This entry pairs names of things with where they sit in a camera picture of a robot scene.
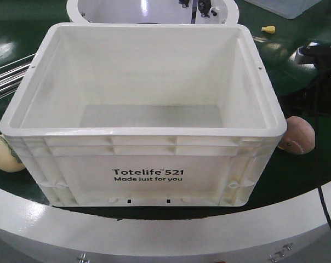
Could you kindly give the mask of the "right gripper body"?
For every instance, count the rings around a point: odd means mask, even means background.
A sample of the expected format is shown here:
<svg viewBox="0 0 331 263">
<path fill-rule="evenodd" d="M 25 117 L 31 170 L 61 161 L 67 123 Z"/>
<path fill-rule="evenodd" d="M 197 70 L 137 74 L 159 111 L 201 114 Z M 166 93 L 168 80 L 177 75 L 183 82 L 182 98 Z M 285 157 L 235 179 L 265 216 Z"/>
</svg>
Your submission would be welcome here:
<svg viewBox="0 0 331 263">
<path fill-rule="evenodd" d="M 304 88 L 288 95 L 289 107 L 311 115 L 331 115 L 331 45 L 308 45 L 297 49 L 299 64 L 312 63 L 317 75 Z"/>
</svg>

